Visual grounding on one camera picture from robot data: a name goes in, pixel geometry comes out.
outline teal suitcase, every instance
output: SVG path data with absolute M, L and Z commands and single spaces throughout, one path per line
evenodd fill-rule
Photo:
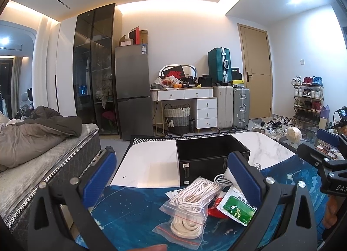
M 214 48 L 208 53 L 209 75 L 212 83 L 220 81 L 227 84 L 231 81 L 230 51 L 228 48 Z

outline silver screw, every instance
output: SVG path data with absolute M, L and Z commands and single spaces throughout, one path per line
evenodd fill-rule
M 268 183 L 268 184 L 274 184 L 275 183 L 275 179 L 273 177 L 267 177 L 265 179 L 265 181 Z
M 73 177 L 72 179 L 70 179 L 70 184 L 75 185 L 79 182 L 79 179 L 77 177 Z
M 304 187 L 306 186 L 306 183 L 305 183 L 304 181 L 300 180 L 300 181 L 298 182 L 298 185 L 299 185 L 301 188 L 304 188 Z
M 44 189 L 47 186 L 46 182 L 40 182 L 39 188 Z

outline white drawer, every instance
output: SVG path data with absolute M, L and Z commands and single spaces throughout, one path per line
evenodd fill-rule
M 217 108 L 199 109 L 197 119 L 217 118 Z
M 162 90 L 158 91 L 158 100 L 184 99 L 183 90 Z
M 184 98 L 204 98 L 209 97 L 209 89 L 184 90 Z
M 196 107 L 197 109 L 217 108 L 217 98 L 197 99 Z
M 197 129 L 213 128 L 216 126 L 217 126 L 217 118 L 196 120 L 196 128 Z

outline laundry basket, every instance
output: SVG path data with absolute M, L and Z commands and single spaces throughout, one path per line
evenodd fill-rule
M 187 134 L 189 132 L 190 106 L 166 104 L 164 116 L 170 132 L 174 134 Z

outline brown blanket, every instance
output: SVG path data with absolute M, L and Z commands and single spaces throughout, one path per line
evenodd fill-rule
M 37 107 L 23 122 L 0 130 L 0 165 L 16 167 L 50 150 L 67 137 L 79 137 L 79 117 L 63 117 L 44 106 Z

